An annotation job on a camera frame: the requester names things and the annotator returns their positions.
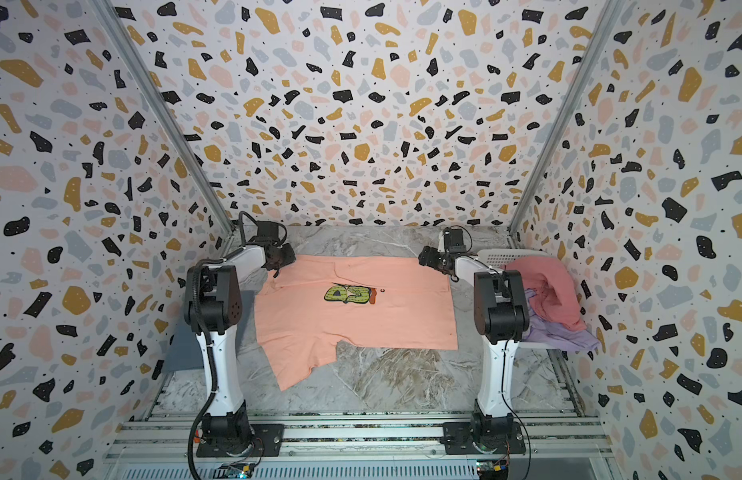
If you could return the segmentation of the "peach graphic t-shirt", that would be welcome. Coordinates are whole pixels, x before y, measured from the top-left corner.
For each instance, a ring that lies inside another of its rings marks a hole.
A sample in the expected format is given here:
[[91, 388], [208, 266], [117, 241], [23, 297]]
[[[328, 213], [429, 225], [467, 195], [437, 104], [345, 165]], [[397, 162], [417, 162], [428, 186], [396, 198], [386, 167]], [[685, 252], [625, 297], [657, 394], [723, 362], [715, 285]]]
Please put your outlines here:
[[302, 255], [268, 277], [255, 297], [254, 320], [281, 390], [335, 362], [341, 342], [458, 347], [449, 280], [414, 258]]

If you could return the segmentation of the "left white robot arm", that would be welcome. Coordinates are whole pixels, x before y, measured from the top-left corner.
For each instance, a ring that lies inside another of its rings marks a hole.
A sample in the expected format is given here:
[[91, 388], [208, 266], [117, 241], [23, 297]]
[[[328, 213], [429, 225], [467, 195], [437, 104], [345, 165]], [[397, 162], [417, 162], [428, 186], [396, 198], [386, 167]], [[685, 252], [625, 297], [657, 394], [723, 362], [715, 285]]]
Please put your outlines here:
[[238, 226], [240, 248], [189, 269], [183, 304], [201, 349], [207, 390], [190, 443], [227, 455], [248, 452], [257, 443], [237, 377], [236, 336], [244, 311], [240, 281], [260, 270], [278, 273], [296, 260], [284, 224], [242, 213]]

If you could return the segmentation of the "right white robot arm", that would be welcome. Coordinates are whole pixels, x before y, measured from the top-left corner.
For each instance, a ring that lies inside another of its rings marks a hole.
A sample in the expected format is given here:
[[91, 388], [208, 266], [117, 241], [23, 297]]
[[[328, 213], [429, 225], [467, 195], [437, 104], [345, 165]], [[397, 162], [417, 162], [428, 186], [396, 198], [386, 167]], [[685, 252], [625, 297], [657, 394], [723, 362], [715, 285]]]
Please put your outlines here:
[[448, 455], [526, 451], [525, 425], [511, 406], [513, 363], [530, 325], [521, 274], [502, 270], [469, 253], [469, 233], [462, 227], [441, 230], [437, 247], [426, 246], [419, 264], [453, 282], [472, 287], [473, 319], [482, 337], [481, 385], [471, 417], [443, 425], [442, 444]]

